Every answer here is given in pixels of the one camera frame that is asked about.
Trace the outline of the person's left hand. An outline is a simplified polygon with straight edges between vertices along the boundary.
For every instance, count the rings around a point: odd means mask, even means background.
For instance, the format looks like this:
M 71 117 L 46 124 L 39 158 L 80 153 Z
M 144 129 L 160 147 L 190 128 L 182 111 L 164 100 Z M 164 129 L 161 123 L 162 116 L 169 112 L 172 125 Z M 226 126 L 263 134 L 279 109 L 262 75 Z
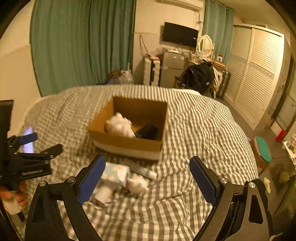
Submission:
M 15 198 L 15 200 L 18 202 L 18 204 L 21 207 L 24 207 L 27 204 L 27 194 L 26 194 L 26 190 L 27 190 L 27 184 L 25 181 L 20 182 L 18 191 L 16 191 L 13 196 Z M 0 196 L 1 199 L 9 199 L 11 198 L 11 192 L 9 190 L 7 190 L 6 188 L 4 188 L 3 186 L 1 186 L 0 188 Z

